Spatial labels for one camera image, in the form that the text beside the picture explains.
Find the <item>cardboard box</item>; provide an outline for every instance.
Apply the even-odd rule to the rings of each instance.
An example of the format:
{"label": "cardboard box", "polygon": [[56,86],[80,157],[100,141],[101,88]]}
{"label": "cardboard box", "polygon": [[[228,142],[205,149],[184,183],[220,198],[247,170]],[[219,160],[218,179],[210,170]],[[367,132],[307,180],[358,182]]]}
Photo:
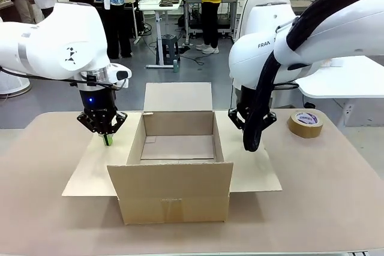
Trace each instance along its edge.
{"label": "cardboard box", "polygon": [[125,224],[225,221],[230,192],[277,191],[261,145],[244,150],[210,83],[148,83],[111,147],[92,139],[65,196],[117,195]]}

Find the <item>roll of tape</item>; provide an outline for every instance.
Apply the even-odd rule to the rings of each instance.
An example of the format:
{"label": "roll of tape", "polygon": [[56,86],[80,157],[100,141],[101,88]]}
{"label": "roll of tape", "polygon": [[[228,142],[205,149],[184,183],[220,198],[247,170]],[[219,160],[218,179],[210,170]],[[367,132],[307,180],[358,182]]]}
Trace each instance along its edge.
{"label": "roll of tape", "polygon": [[297,111],[287,121],[289,130],[302,138],[315,138],[320,135],[323,122],[312,112]]}

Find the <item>person in yellow hoodie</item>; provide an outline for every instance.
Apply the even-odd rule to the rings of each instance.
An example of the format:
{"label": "person in yellow hoodie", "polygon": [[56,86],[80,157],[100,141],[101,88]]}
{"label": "person in yellow hoodie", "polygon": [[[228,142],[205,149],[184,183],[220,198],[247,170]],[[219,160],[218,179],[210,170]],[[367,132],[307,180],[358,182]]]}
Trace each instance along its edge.
{"label": "person in yellow hoodie", "polygon": [[221,0],[202,0],[202,26],[204,43],[197,50],[204,54],[218,53],[217,11]]}

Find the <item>white sneaker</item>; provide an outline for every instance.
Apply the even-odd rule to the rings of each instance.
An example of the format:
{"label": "white sneaker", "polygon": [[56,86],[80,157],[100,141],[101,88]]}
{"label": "white sneaker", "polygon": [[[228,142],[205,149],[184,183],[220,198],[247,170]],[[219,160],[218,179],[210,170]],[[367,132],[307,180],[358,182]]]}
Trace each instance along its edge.
{"label": "white sneaker", "polygon": [[204,54],[217,54],[219,51],[218,51],[218,47],[212,48],[212,46],[209,46],[208,48],[204,49],[202,52]]}
{"label": "white sneaker", "polygon": [[203,43],[203,44],[200,44],[200,45],[196,45],[196,50],[204,50],[204,49],[207,49],[208,47],[209,47],[209,45],[205,45]]}

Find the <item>floor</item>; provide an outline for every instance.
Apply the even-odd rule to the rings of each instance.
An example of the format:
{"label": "floor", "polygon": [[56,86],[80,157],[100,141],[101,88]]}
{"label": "floor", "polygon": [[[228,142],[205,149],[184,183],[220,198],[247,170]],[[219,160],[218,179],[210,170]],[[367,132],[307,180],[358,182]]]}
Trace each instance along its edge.
{"label": "floor", "polygon": [[[154,27],[152,19],[147,22]],[[179,35],[176,19],[171,19],[169,31]],[[143,109],[145,85],[147,82],[211,82],[214,109],[228,109],[232,94],[232,82],[229,78],[227,64],[228,54],[232,46],[230,38],[219,40],[220,53],[202,59],[203,65],[195,61],[182,58],[179,73],[171,69],[146,69],[146,64],[155,63],[155,50],[151,48],[155,43],[155,33],[141,39],[133,45],[133,57],[121,59],[120,64],[127,66],[133,72],[130,87],[117,93],[116,105],[120,110]],[[192,44],[199,44],[202,39],[192,39]],[[201,56],[193,46],[183,54],[188,58]],[[372,59],[384,65],[384,56],[373,56]],[[81,111],[83,109],[79,92],[63,82],[46,82],[32,80],[32,89],[19,97],[0,100],[0,155],[20,135],[22,128],[26,127],[37,115],[54,111]],[[302,94],[294,91],[293,105],[302,107]],[[341,115],[343,100],[314,100],[316,108],[325,112],[336,123]],[[361,155],[370,163],[377,174],[384,179],[384,101],[361,100],[350,117],[349,126],[343,131],[344,135],[356,147]],[[374,251],[373,256],[384,256],[384,251]]]}

